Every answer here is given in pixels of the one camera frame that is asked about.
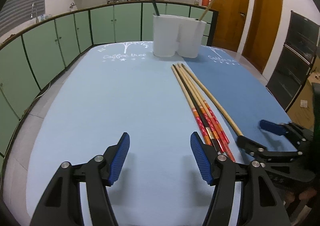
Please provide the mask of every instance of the wall faucet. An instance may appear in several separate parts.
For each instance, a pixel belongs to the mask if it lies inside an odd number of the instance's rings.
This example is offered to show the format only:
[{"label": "wall faucet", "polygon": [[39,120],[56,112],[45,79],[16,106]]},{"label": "wall faucet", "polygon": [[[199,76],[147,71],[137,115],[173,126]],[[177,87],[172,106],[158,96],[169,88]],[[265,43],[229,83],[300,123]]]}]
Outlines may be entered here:
[{"label": "wall faucet", "polygon": [[36,23],[39,23],[39,20],[38,20],[38,5],[35,2],[32,4],[31,18],[30,19],[33,19],[33,8],[34,8],[34,5],[36,5]]}]

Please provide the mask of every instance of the white label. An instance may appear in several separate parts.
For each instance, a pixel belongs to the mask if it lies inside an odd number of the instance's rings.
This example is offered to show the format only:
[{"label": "white label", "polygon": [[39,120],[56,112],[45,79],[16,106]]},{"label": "white label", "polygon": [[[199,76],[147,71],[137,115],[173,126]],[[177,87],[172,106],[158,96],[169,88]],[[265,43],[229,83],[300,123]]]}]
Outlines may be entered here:
[{"label": "white label", "polygon": [[300,101],[300,107],[308,108],[308,101],[306,101],[306,100],[301,100],[301,101]]}]

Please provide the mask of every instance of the silver bolt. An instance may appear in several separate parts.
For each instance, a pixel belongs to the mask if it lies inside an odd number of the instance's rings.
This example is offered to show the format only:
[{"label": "silver bolt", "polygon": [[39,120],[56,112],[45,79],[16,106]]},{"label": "silver bolt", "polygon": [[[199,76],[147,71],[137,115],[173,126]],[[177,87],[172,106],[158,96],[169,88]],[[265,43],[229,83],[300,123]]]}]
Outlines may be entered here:
[{"label": "silver bolt", "polygon": [[103,160],[103,156],[102,156],[102,155],[95,156],[95,157],[94,157],[94,160],[95,160],[96,162],[101,162],[101,161]]},{"label": "silver bolt", "polygon": [[258,161],[252,161],[251,163],[254,167],[259,167],[260,166],[260,163]]},{"label": "silver bolt", "polygon": [[62,168],[67,168],[67,167],[69,167],[69,165],[70,165],[69,162],[63,162],[63,163],[61,164],[61,167],[62,167]]},{"label": "silver bolt", "polygon": [[219,156],[218,156],[218,159],[219,159],[220,161],[226,161],[226,160],[227,160],[227,157],[226,157],[225,155],[219,155]]}]

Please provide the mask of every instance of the doorway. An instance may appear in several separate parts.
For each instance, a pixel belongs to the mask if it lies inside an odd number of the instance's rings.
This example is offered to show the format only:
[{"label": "doorway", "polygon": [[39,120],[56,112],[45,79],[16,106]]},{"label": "doorway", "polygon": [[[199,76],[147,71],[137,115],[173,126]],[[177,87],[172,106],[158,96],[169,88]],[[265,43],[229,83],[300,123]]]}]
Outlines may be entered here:
[{"label": "doorway", "polygon": [[219,12],[212,45],[237,51],[247,16],[249,0],[216,0],[212,9]]},{"label": "doorway", "polygon": [[255,0],[242,55],[262,73],[278,33],[283,0]]}]

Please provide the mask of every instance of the blue tablecloth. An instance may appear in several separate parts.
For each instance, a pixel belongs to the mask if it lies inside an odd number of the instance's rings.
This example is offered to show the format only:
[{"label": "blue tablecloth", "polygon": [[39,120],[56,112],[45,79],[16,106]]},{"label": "blue tablecloth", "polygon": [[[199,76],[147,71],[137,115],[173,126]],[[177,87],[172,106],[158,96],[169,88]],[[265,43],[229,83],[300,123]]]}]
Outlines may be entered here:
[{"label": "blue tablecloth", "polygon": [[[271,149],[293,149],[257,128],[262,118],[289,118],[259,81],[222,50],[201,47],[196,59],[183,59],[155,57],[152,42],[97,46],[62,86],[35,141],[27,178],[30,216],[62,162],[86,163],[128,132],[127,159],[119,180],[108,188],[119,225],[202,225],[214,187],[202,180],[190,148],[190,135],[199,129],[171,71],[177,62],[192,69],[246,136]],[[242,162],[234,132],[206,99]],[[85,184],[80,188],[87,226]],[[236,224],[239,199],[237,183],[229,225]]]}]

